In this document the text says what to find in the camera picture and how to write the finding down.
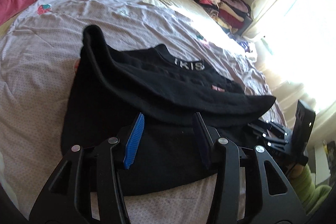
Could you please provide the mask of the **person's right hand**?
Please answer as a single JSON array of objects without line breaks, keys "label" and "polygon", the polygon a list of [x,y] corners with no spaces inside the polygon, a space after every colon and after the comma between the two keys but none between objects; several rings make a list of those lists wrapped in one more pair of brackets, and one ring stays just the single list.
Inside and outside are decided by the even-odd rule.
[{"label": "person's right hand", "polygon": [[288,166],[286,177],[288,178],[288,180],[294,180],[302,174],[304,168],[305,167],[301,164],[292,163]]}]

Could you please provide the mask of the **green sleeve forearm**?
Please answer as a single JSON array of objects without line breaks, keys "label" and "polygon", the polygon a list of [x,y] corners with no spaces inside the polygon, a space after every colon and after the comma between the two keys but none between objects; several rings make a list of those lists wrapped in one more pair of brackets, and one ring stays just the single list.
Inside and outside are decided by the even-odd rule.
[{"label": "green sleeve forearm", "polygon": [[307,215],[314,214],[331,192],[329,185],[315,186],[308,165],[304,166],[302,174],[294,180],[289,180]]}]

